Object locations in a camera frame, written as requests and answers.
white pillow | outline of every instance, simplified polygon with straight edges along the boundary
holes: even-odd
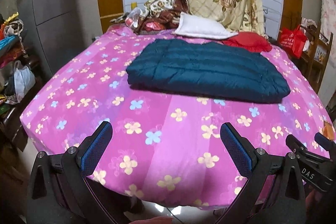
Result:
[[[222,24],[215,20],[184,12],[181,12],[180,23],[173,34],[208,39],[227,39],[238,35],[237,32],[227,31]]]

gray refrigerator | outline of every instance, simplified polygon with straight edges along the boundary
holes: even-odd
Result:
[[[75,0],[17,0],[24,47],[39,57],[45,80],[85,49]]]

blue gripper pad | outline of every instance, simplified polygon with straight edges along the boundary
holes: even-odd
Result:
[[[222,124],[220,138],[239,174],[249,178],[257,161],[253,145],[246,138],[241,137],[229,122]]]
[[[329,151],[333,147],[333,142],[328,138],[323,136],[321,133],[317,132],[314,137],[315,142],[322,146],[326,151]]]
[[[77,165],[83,177],[92,175],[107,145],[112,139],[112,125],[102,122],[96,131],[78,147]]]

red shopping bag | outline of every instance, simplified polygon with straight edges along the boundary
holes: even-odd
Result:
[[[280,44],[288,54],[300,58],[306,40],[307,37],[300,31],[300,25],[298,25],[294,31],[283,28]]]

folded blue quilt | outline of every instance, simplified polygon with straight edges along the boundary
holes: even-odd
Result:
[[[215,42],[157,39],[128,66],[128,83],[178,94],[277,103],[290,88],[259,53]]]

